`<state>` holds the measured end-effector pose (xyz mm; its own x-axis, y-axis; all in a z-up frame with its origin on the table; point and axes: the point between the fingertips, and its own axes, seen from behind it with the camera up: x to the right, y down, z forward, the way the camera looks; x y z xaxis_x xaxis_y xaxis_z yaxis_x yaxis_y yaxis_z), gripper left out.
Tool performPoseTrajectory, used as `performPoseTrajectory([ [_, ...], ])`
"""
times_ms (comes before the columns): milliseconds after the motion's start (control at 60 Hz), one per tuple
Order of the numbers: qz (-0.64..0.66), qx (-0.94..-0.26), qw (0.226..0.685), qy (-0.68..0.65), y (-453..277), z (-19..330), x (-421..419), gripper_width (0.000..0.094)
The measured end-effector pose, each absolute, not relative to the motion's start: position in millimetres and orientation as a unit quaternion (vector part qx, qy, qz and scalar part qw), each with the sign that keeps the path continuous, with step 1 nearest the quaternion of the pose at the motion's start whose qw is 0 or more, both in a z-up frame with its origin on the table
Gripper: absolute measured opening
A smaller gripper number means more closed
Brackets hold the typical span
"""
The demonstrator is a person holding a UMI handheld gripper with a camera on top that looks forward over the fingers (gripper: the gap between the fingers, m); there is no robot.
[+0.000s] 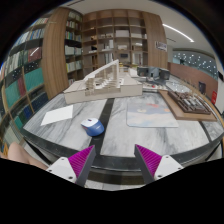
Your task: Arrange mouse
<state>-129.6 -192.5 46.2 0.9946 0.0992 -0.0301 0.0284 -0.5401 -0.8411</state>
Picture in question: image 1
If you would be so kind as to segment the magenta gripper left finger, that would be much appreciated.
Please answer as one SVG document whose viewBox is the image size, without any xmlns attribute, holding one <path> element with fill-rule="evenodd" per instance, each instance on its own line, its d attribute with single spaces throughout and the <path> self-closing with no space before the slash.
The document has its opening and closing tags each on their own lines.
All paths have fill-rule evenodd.
<svg viewBox="0 0 224 224">
<path fill-rule="evenodd" d="M 95 156 L 95 146 L 92 145 L 69 158 L 60 157 L 47 172 L 84 187 Z"/>
</svg>

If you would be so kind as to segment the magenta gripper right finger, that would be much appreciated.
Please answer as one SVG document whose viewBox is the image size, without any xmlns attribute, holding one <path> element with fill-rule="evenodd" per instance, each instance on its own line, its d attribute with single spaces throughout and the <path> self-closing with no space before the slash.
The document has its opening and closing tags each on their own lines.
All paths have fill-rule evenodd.
<svg viewBox="0 0 224 224">
<path fill-rule="evenodd" d="M 161 156 L 138 144 L 135 145 L 134 155 L 146 184 L 183 169 L 183 166 L 170 155 Z"/>
</svg>

